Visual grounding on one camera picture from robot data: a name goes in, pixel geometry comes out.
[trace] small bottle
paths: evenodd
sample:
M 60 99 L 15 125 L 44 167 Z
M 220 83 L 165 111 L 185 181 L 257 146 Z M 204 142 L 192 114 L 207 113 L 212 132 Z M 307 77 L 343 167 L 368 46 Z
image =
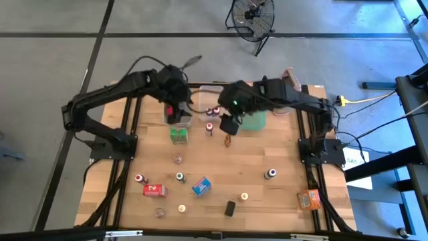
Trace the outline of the small bottle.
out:
M 241 195 L 239 196 L 239 200 L 241 202 L 244 202 L 248 199 L 248 193 L 241 193 Z
M 148 183 L 148 179 L 145 176 L 141 175 L 141 174 L 137 174 L 135 176 L 135 181 L 138 182 L 138 183 L 142 183 L 142 184 L 147 184 Z
M 162 208 L 157 208 L 154 210 L 154 216 L 156 218 L 163 218 L 163 217 L 165 217 L 165 214 L 166 214 L 166 212 Z
M 185 175 L 182 173 L 177 173 L 175 175 L 175 178 L 177 178 L 177 181 L 181 181 L 182 183 L 186 182 Z
M 213 116 L 219 116 L 220 115 L 220 107 L 215 107 L 213 110 Z
M 181 156 L 178 153 L 174 153 L 173 161 L 175 164 L 180 164 L 181 163 Z
M 276 176 L 276 170 L 275 169 L 269 169 L 268 171 L 266 171 L 266 173 L 265 173 L 265 179 L 266 180 L 269 180 L 269 179 L 271 179 L 271 178 L 273 178 L 273 177 L 275 177 Z
M 205 126 L 205 129 L 207 130 L 207 136 L 209 136 L 209 137 L 211 137 L 211 136 L 213 136 L 213 124 L 211 124 L 211 123 L 208 123 L 206 126 Z
M 205 114 L 207 114 L 207 116 L 213 116 L 213 109 L 207 108 L 207 110 L 205 111 Z
M 183 204 L 179 205 L 179 212 L 182 214 L 187 213 L 187 207 Z

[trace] orange package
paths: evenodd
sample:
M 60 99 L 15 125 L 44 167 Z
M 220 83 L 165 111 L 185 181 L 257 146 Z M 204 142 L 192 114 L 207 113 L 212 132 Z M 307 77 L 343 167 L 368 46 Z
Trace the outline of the orange package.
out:
M 320 195 L 317 189 L 297 193 L 301 210 L 317 210 L 321 208 Z

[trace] electric fan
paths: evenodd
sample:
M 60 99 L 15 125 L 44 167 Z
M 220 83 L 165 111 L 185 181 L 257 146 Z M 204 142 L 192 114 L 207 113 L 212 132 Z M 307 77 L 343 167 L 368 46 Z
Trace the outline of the electric fan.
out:
M 275 20 L 274 0 L 233 0 L 225 25 L 228 29 L 235 29 L 240 37 L 249 42 L 260 42 L 255 56 L 266 44 Z M 227 25 L 232 14 L 233 27 Z

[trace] red can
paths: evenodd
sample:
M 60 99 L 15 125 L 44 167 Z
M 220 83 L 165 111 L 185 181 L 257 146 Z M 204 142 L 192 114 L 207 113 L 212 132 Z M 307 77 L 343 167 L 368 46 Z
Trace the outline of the red can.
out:
M 142 194 L 146 197 L 166 197 L 167 188 L 162 184 L 146 184 L 144 185 Z

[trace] green box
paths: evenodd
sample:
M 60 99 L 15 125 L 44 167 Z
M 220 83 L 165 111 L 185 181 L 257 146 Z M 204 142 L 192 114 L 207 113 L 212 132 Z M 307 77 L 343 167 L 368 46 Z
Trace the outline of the green box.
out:
M 189 141 L 187 129 L 171 128 L 171 140 L 173 141 L 174 145 L 187 144 L 187 142 Z

